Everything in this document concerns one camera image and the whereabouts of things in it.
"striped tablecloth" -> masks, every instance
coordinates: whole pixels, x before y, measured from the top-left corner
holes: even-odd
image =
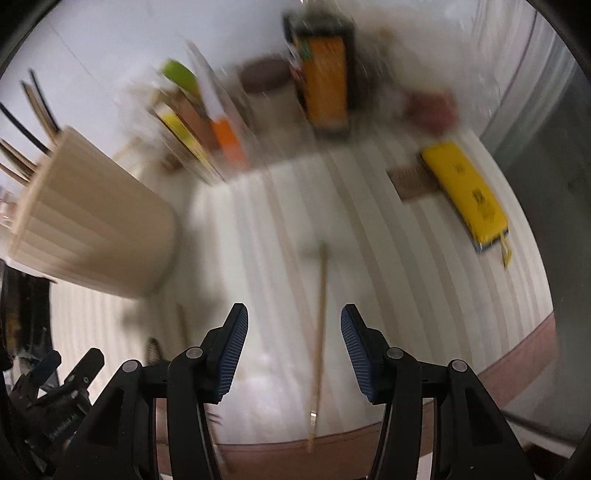
[[[339,329],[356,303],[366,323],[417,359],[463,358],[481,372],[552,311],[544,267],[509,184],[471,131],[450,137],[483,174],[509,217],[514,252],[477,255],[442,193],[402,203],[386,170],[416,162],[432,140],[404,128],[376,132],[215,187],[188,172],[141,179],[171,202],[183,224],[176,264],[151,297],[128,300],[65,282],[51,292],[52,334],[63,378],[88,348],[106,365],[96,398],[129,358],[144,360],[158,338],[169,358],[224,321],[234,302],[249,310],[249,332],[230,393],[215,407],[221,444],[274,443],[307,436],[319,242],[329,246],[324,376],[318,435],[380,421],[359,391]]]

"yellow pencil case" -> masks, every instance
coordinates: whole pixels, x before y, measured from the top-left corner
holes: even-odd
[[[483,251],[501,241],[503,261],[508,264],[511,250],[505,239],[509,232],[507,217],[470,160],[453,142],[426,148],[421,156],[466,224],[476,250]]]

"orange label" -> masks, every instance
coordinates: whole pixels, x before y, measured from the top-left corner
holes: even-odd
[[[347,113],[347,65],[340,37],[304,38],[299,43],[306,84],[306,107],[316,128],[341,129]]]

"silver screw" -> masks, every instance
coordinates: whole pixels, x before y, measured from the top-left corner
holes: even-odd
[[[468,370],[468,366],[466,365],[466,362],[463,360],[454,360],[452,362],[452,368],[456,372],[465,372],[466,370]]]
[[[386,355],[394,360],[400,360],[404,356],[404,352],[397,346],[393,346],[392,348],[388,348]]]
[[[130,373],[135,371],[138,368],[138,363],[135,360],[127,360],[123,364],[123,371],[126,373]]]
[[[187,358],[196,359],[203,355],[203,350],[201,350],[198,346],[194,346],[193,348],[187,350],[185,355],[187,355]]]

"gray floor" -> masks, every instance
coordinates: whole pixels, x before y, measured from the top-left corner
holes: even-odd
[[[560,348],[550,379],[509,410],[578,441],[591,423],[591,84],[580,70],[505,175],[540,248]]]

